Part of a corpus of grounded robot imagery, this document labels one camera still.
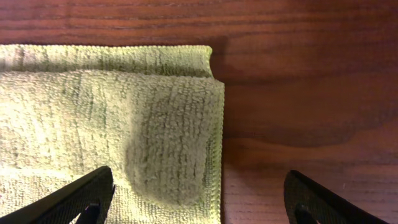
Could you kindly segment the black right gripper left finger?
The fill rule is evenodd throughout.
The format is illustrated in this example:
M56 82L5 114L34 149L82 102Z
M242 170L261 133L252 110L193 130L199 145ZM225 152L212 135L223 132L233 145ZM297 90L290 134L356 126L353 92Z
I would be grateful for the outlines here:
M54 193L6 216L1 223L103 224L115 191L111 168L102 166Z

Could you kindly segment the green microfiber cloth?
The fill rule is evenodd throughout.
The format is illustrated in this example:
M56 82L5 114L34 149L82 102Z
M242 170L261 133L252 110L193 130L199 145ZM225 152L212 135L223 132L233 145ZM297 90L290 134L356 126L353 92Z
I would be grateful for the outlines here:
M102 166L104 223L219 223L224 84L206 45L1 46L1 217Z

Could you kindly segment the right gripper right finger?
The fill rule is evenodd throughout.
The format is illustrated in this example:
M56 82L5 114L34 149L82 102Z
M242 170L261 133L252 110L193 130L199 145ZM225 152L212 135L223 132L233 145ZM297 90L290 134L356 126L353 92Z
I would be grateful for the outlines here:
M290 224L387 224L297 170L285 177L284 205Z

